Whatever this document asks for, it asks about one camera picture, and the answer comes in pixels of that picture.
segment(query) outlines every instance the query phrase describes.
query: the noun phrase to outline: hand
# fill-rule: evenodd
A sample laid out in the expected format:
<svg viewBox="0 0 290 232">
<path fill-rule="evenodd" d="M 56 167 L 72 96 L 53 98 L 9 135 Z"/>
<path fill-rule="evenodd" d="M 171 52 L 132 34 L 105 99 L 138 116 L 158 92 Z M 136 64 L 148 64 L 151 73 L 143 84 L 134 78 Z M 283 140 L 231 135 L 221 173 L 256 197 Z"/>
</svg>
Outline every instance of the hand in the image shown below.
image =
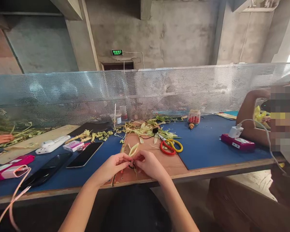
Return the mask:
<svg viewBox="0 0 290 232">
<path fill-rule="evenodd" d="M 92 174 L 90 179 L 100 187 L 110 180 L 117 172 L 126 168 L 133 159 L 126 153 L 119 153 L 110 156 L 99 168 Z"/>
<path fill-rule="evenodd" d="M 157 160 L 155 155 L 149 151 L 139 151 L 138 154 L 136 154 L 134 157 L 134 163 L 148 176 L 156 179 L 160 183 L 167 179 L 170 179 L 169 174 L 161 165 L 161 163 Z"/>
<path fill-rule="evenodd" d="M 249 94 L 253 95 L 255 98 L 271 99 L 271 88 L 252 90 Z"/>
<path fill-rule="evenodd" d="M 11 134 L 0 135 L 0 144 L 1 143 L 7 143 L 7 142 L 10 142 L 10 141 L 13 141 L 13 140 L 14 140 L 14 136 L 11 135 Z"/>
</svg>

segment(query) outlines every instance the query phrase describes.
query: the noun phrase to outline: straw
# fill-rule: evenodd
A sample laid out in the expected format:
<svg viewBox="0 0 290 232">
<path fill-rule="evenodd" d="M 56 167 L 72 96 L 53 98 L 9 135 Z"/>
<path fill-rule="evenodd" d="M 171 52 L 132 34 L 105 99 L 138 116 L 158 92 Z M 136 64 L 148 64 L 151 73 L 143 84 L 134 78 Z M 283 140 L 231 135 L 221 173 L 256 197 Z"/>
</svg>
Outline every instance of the straw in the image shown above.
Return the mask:
<svg viewBox="0 0 290 232">
<path fill-rule="evenodd" d="M 115 128 L 115 119 L 116 119 L 116 103 L 115 103 L 115 111 L 114 111 L 114 128 Z"/>
</svg>

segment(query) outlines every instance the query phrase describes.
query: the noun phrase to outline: charging cable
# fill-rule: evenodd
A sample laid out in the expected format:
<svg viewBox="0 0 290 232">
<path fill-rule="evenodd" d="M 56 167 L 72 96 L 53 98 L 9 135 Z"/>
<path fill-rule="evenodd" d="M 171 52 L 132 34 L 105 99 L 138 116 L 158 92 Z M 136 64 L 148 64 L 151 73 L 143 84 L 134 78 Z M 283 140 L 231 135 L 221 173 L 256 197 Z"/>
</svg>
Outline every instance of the charging cable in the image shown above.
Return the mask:
<svg viewBox="0 0 290 232">
<path fill-rule="evenodd" d="M 244 119 L 243 121 L 241 121 L 239 124 L 236 125 L 236 128 L 240 128 L 242 126 L 242 122 L 244 121 L 254 121 L 256 123 L 258 123 L 265 131 L 266 131 L 266 137 L 267 137 L 267 142 L 268 142 L 268 145 L 270 147 L 270 153 L 271 153 L 271 156 L 272 158 L 275 160 L 275 163 L 278 165 L 278 167 L 280 168 L 280 170 L 287 175 L 287 173 L 285 172 L 285 170 L 282 169 L 282 167 L 279 165 L 277 159 L 275 158 L 275 156 L 273 155 L 272 151 L 271 151 L 271 141 L 270 141 L 270 135 L 268 133 L 268 130 L 267 128 L 260 122 L 256 121 L 256 120 L 253 120 L 253 119 Z"/>
<path fill-rule="evenodd" d="M 1 214 L 0 216 L 0 222 L 2 221 L 2 218 L 3 216 L 5 215 L 5 213 L 7 212 L 7 210 L 9 209 L 9 217 L 10 217 L 10 221 L 11 221 L 11 224 L 12 226 L 14 227 L 14 229 L 16 231 L 20 231 L 20 229 L 18 228 L 18 226 L 16 225 L 15 223 L 15 220 L 14 220 L 14 217 L 13 217 L 13 203 L 15 201 L 17 201 L 22 195 L 24 195 L 29 189 L 31 186 L 28 186 L 27 188 L 25 188 L 17 197 L 16 196 L 16 193 L 18 191 L 18 189 L 20 188 L 21 184 L 23 183 L 23 181 L 26 179 L 26 177 L 28 176 L 29 172 L 31 171 L 31 168 L 23 168 L 22 170 L 25 170 L 27 169 L 27 173 L 26 175 L 24 175 L 23 179 L 20 181 L 20 183 L 18 184 L 17 188 L 15 189 L 15 192 L 12 196 L 12 199 L 11 199 L 11 202 L 10 204 L 6 207 L 6 209 L 3 211 L 3 213 Z"/>
</svg>

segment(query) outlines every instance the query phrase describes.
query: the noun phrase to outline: wooden table edge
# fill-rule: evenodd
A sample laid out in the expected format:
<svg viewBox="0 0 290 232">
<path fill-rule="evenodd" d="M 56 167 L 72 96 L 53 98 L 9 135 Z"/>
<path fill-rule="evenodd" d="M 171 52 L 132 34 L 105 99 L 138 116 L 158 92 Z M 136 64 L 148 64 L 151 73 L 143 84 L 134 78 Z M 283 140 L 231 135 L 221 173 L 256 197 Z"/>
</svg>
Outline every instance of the wooden table edge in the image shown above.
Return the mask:
<svg viewBox="0 0 290 232">
<path fill-rule="evenodd" d="M 277 157 L 276 159 L 280 163 L 286 161 L 285 158 L 283 158 L 283 157 Z M 272 165 L 274 163 L 275 163 L 274 159 L 253 160 L 253 161 L 237 163 L 237 164 L 228 164 L 228 165 L 222 165 L 222 166 L 196 169 L 196 170 L 192 170 L 192 171 L 185 173 L 185 174 L 171 176 L 171 178 L 173 180 L 176 180 L 176 179 L 187 178 L 187 177 L 197 177 L 197 176 L 205 176 L 205 175 L 208 176 L 210 174 L 217 174 L 217 173 L 223 173 L 223 172 L 228 172 L 228 171 L 236 171 L 236 170 L 241 170 L 241 169 L 249 169 L 249 168 L 254 168 L 254 167 L 267 166 L 267 165 Z M 100 189 L 109 189 L 112 187 L 120 187 L 120 186 L 132 185 L 132 184 L 150 183 L 150 182 L 156 181 L 154 179 L 143 179 L 143 180 L 131 181 L 131 182 L 114 182 L 113 183 L 114 179 L 111 180 L 108 184 L 102 185 L 100 187 Z M 73 194 L 73 193 L 78 193 L 80 191 L 80 189 L 81 189 L 81 187 L 73 187 L 73 188 L 62 188 L 62 189 L 29 192 L 29 193 L 24 194 L 18 201 L 31 200 L 31 199 L 36 199 L 36 198 L 46 198 L 46 197 L 66 195 L 66 194 Z M 10 202 L 10 200 L 11 200 L 11 195 L 0 197 L 0 204 L 8 203 L 8 202 Z"/>
<path fill-rule="evenodd" d="M 279 163 L 286 162 L 284 157 L 277 157 L 276 158 Z M 274 164 L 274 159 L 260 159 L 260 160 L 253 160 L 243 163 L 236 163 L 236 164 L 227 164 L 222 166 L 215 166 L 215 167 L 208 167 L 208 168 L 201 168 L 196 170 L 191 170 L 188 173 L 180 174 L 180 175 L 174 175 L 171 176 L 171 178 L 174 180 L 180 179 L 180 178 L 187 178 L 187 177 L 197 177 L 197 176 L 207 176 L 206 179 L 210 179 L 210 174 L 218 174 L 218 173 L 225 173 L 225 172 L 231 172 L 231 171 L 237 171 L 237 170 L 245 170 L 245 169 L 252 169 L 255 167 L 262 167 L 262 166 L 268 166 Z M 142 179 L 137 181 L 129 181 L 129 182 L 116 182 L 114 181 L 113 186 L 114 187 L 120 187 L 120 186 L 126 186 L 126 185 L 132 185 L 132 184 L 142 184 L 142 183 L 150 183 L 155 182 L 154 179 Z"/>
<path fill-rule="evenodd" d="M 112 181 L 108 182 L 108 184 L 102 185 L 99 189 L 108 189 L 112 187 Z M 52 189 L 45 191 L 37 191 L 37 192 L 29 192 L 25 193 L 21 196 L 17 201 L 22 200 L 32 200 L 37 198 L 46 198 L 53 196 L 60 196 L 72 193 L 78 193 L 82 187 L 72 187 L 72 188 L 60 188 L 60 189 Z M 0 197 L 0 204 L 9 203 L 11 201 L 11 195 Z"/>
</svg>

